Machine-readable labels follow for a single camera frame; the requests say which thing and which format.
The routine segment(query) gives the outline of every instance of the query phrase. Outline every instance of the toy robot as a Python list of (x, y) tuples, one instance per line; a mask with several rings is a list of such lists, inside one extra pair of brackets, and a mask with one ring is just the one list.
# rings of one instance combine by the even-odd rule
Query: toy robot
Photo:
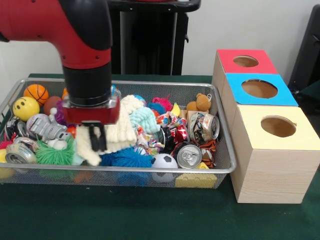
[(42, 137), (42, 141), (48, 143), (50, 140), (66, 140), (71, 136), (70, 133), (66, 132), (67, 127), (58, 124), (57, 122), (48, 123), (40, 118), (37, 118), (32, 124), (30, 131), (33, 134), (37, 134)]

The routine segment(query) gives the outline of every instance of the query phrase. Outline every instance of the teddy bear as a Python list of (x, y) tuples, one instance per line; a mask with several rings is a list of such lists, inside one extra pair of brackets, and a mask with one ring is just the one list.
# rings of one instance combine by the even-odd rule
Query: teddy bear
[(211, 94), (208, 96), (198, 93), (196, 95), (196, 101), (189, 102), (186, 106), (187, 111), (201, 111), (209, 113), (211, 108)]

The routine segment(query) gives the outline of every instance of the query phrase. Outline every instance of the red box lid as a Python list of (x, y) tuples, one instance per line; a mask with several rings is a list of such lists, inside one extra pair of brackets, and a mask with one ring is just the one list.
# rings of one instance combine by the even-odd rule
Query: red box lid
[(217, 54), (226, 74), (278, 74), (264, 50), (218, 49)]

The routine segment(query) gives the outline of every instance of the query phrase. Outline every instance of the knitted fabric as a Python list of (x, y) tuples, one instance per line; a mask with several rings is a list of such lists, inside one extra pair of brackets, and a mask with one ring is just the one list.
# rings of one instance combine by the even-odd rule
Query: knitted fabric
[(160, 125), (157, 124), (156, 116), (148, 107), (142, 107), (135, 110), (130, 116), (132, 127), (140, 125), (147, 134), (155, 134), (160, 131)]
[(144, 106), (144, 103), (137, 99), (134, 95), (128, 95), (121, 100), (121, 105), (130, 115), (133, 111), (142, 108)]
[(165, 114), (166, 110), (160, 103), (149, 102), (147, 105), (151, 110), (156, 110), (159, 115)]
[[(116, 124), (104, 126), (107, 146), (107, 150), (105, 152), (93, 151), (88, 127), (83, 125), (77, 126), (75, 138), (77, 153), (86, 159), (90, 165), (99, 165), (101, 162), (99, 154), (114, 153), (121, 149), (129, 148), (135, 145), (137, 137), (135, 130), (131, 126), (126, 106), (129, 106), (129, 104), (125, 105), (121, 101), (119, 119)], [(94, 128), (94, 133), (97, 136), (100, 135), (98, 127)]]

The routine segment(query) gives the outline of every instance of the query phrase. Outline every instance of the green spiky ball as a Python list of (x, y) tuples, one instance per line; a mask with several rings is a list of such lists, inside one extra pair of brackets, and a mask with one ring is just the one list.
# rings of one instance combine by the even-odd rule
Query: green spiky ball
[(66, 149), (55, 150), (38, 140), (39, 149), (35, 152), (36, 163), (46, 165), (71, 165), (74, 159), (74, 138), (69, 137), (66, 143)]

